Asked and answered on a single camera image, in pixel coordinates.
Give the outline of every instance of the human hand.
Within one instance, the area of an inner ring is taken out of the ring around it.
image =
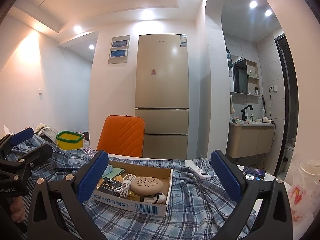
[[[21,223],[25,219],[26,213],[22,196],[13,198],[13,202],[10,205],[10,211],[12,212],[11,219],[14,222]]]

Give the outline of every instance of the faucet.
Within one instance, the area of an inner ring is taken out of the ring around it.
[[[242,112],[242,120],[243,120],[243,121],[244,121],[246,118],[248,118],[248,114],[245,115],[245,110],[246,110],[248,107],[250,107],[250,108],[249,108],[250,110],[253,110],[253,108],[252,108],[251,105],[247,105],[244,109],[241,110],[241,112]]]

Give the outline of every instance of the refrigerator label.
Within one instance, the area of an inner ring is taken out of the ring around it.
[[[187,35],[180,35],[180,42],[187,43]]]

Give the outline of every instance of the refrigerator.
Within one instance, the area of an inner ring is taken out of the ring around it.
[[[139,36],[135,115],[145,121],[143,157],[186,159],[189,123],[186,35]]]

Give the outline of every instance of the orange chair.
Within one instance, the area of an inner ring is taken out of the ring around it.
[[[106,118],[97,151],[142,157],[144,120],[135,116],[110,115]]]

